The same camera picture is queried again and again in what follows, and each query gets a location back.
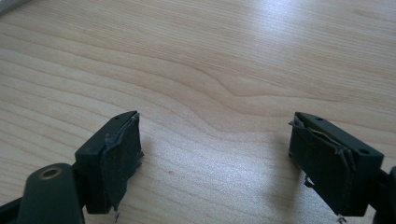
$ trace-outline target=screw hole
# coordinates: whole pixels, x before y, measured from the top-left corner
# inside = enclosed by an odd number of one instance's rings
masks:
[[[368,151],[368,150],[366,150],[366,149],[363,149],[363,148],[361,148],[361,149],[359,149],[359,152],[361,153],[361,154],[370,154],[370,152]]]
[[[62,169],[59,167],[50,167],[49,169],[41,172],[39,178],[43,180],[52,179],[53,177],[59,175]]]

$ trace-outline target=mounting hole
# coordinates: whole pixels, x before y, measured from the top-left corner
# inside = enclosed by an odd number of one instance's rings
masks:
[[[370,152],[369,152],[369,150],[367,150],[367,149],[363,149],[363,148],[361,148],[361,149],[359,149],[359,152],[361,153],[361,154],[370,154]]]
[[[52,179],[53,177],[59,175],[62,172],[62,169],[59,167],[50,167],[43,172],[40,173],[39,178],[42,180]]]

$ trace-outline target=wooden table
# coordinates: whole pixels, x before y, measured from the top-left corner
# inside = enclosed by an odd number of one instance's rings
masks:
[[[384,153],[385,171],[396,165],[395,8],[31,1],[0,18],[0,203],[138,110],[146,157],[118,223],[337,223],[290,162],[288,122],[322,116]]]

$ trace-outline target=wood grain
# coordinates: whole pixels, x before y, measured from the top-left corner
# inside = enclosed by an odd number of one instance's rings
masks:
[[[336,223],[290,162],[288,122],[322,116],[383,152],[387,172],[396,164],[395,8],[31,1],[0,18],[0,203],[138,110],[146,157],[118,223]]]

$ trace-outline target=light wood surface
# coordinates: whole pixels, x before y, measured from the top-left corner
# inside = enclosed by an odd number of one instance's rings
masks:
[[[337,223],[290,162],[288,122],[328,119],[388,172],[395,71],[392,0],[33,0],[0,18],[0,203],[138,110],[146,157],[118,223]]]

